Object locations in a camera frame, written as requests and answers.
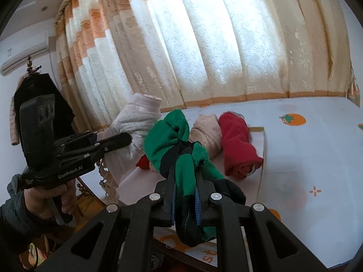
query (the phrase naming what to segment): folded clothes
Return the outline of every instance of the folded clothes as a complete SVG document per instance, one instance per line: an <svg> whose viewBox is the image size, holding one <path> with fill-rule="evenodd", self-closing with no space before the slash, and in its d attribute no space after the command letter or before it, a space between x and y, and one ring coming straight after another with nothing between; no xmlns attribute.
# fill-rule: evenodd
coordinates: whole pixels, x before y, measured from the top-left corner
<svg viewBox="0 0 363 272"><path fill-rule="evenodd" d="M221 136L217 116L214 113L207 116L200 114L190 131L189 141L199 141L212 159L222 151Z"/></svg>
<svg viewBox="0 0 363 272"><path fill-rule="evenodd" d="M117 185L120 184L121 176L132 169L144 154L144 138L159 120L160 106L160 98L135 93L112 124L97 134L97 140L123 132L132 137L129 146L106 153L103 159Z"/></svg>
<svg viewBox="0 0 363 272"><path fill-rule="evenodd" d="M176 109L150 130L145 139L145 153L163 177L167 178L170 169L175 169L175 229L184 244L194 247L216 236L215 227L197 225L197 169L203 179L213 182L217 192L230 197L234 202L244 204L246 197L238 186L224 179L210 162L206 149L199 142L192 143L188 139L188 122L182 111Z"/></svg>
<svg viewBox="0 0 363 272"><path fill-rule="evenodd" d="M250 133L242 115L225 112L219 118L219 126L222 131L224 174L243 180L261 167L263 158L250 144Z"/></svg>

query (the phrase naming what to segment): screw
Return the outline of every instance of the screw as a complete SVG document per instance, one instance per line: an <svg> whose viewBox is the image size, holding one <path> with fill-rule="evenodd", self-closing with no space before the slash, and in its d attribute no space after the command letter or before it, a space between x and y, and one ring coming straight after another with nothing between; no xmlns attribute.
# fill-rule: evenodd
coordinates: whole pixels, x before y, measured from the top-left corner
<svg viewBox="0 0 363 272"><path fill-rule="evenodd" d="M107 207L106 207L106 210L108 211L108 212L115 212L115 211L117 211L117 205L116 204L114 204L114 203L112 203L112 204L109 204Z"/></svg>
<svg viewBox="0 0 363 272"><path fill-rule="evenodd" d="M222 194L214 192L211 194L211 199L214 201L219 201L220 199L222 199Z"/></svg>
<svg viewBox="0 0 363 272"><path fill-rule="evenodd" d="M149 198L152 200L152 201L158 201L160 199L160 194L159 193L152 193L149 195Z"/></svg>
<svg viewBox="0 0 363 272"><path fill-rule="evenodd" d="M264 205L263 205L263 204L261 204L261 203L255 203L255 204L253 205L253 208L254 208L254 210L255 210L255 211L257 211L257 212L262 212L262 211L265 209Z"/></svg>

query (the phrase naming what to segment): curtain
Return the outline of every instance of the curtain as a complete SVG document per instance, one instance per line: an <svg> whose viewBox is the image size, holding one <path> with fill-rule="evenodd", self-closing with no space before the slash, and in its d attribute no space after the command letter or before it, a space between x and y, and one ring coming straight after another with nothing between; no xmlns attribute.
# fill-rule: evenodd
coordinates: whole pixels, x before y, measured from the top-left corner
<svg viewBox="0 0 363 272"><path fill-rule="evenodd" d="M56 33L66 98L93 129L135 92L168 111L346 96L350 82L338 0L66 0Z"/></svg>

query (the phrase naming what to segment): person's hand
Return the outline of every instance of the person's hand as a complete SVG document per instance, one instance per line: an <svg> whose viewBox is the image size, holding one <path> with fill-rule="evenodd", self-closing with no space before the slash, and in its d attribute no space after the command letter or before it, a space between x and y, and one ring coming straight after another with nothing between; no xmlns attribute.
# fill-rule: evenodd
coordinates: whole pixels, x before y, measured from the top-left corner
<svg viewBox="0 0 363 272"><path fill-rule="evenodd" d="M62 196L62 211L63 213L72 214L76 206L76 182L75 180L67 182L56 188L45 190L41 186L24 190L25 206L32 214L46 220L53 217L53 213L48 206L47 199Z"/></svg>

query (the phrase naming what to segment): hanging clothes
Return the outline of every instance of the hanging clothes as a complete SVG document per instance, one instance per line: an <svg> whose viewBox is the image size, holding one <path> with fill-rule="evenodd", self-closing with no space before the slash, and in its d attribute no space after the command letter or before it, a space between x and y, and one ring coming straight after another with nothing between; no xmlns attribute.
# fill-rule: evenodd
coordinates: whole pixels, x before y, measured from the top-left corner
<svg viewBox="0 0 363 272"><path fill-rule="evenodd" d="M25 73L18 79L18 84L16 85L16 90L19 89L20 85L23 83L24 79L27 76L28 76L28 73ZM20 143L19 134L16 129L16 123L15 123L14 96L11 98L11 102L10 102L10 140L11 140L11 145L18 145Z"/></svg>
<svg viewBox="0 0 363 272"><path fill-rule="evenodd" d="M58 91L57 87L54 85L49 74L33 74L28 77L24 77L14 94L14 105L10 106L10 116L12 114L15 115L15 130L12 130L13 127L12 124L10 124L10 133L19 136L18 140L16 139L16 136L12 138L12 145L17 145L22 141L20 130L21 104L34 97L48 94L54 94L56 98L54 107L55 118L53 120L55 139L57 140L76 133L71 125L74 118L73 111Z"/></svg>

